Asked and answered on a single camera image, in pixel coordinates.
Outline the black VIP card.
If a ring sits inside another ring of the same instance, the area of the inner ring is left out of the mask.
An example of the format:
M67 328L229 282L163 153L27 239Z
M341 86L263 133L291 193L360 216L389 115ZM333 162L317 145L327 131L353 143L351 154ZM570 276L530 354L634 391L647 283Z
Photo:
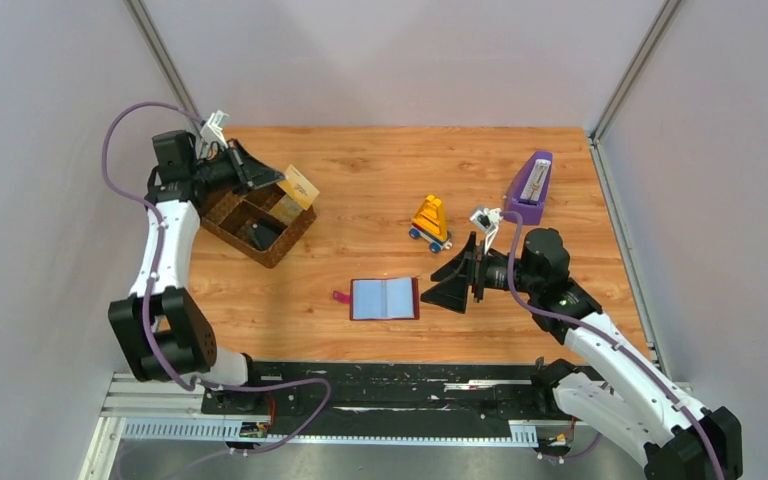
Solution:
M253 247L258 251L269 250L284 233L283 225L268 222L255 222L247 228L247 234Z

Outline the red leather card holder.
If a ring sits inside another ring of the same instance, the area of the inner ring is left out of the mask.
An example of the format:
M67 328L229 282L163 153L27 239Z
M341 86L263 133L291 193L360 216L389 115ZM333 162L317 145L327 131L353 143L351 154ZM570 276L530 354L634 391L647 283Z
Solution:
M351 321L418 320L418 280L414 277L353 279L348 293L334 290L332 299L349 307Z

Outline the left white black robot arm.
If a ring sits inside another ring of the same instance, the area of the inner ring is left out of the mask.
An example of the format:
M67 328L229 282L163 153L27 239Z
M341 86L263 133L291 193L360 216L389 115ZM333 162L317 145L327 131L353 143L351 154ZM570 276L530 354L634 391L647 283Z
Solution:
M110 303L108 320L134 377L172 381L191 389L248 383L252 360L217 343L188 291L192 248L207 197L229 190L245 195L284 179L235 139L210 158L197 154L185 130L152 139L157 159L145 196L148 235L138 275L128 295Z

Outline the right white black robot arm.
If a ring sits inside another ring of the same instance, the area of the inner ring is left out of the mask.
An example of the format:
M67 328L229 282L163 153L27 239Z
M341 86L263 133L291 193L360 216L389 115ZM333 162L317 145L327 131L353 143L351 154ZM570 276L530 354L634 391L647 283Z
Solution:
M530 230L519 256L485 249L470 236L431 276L421 301L463 313L486 289L505 290L559 344L606 382L556 360L531 382L543 403L593 427L624 450L648 479L738 479L742 426L726 407L706 407L646 359L569 273L570 255L552 228Z

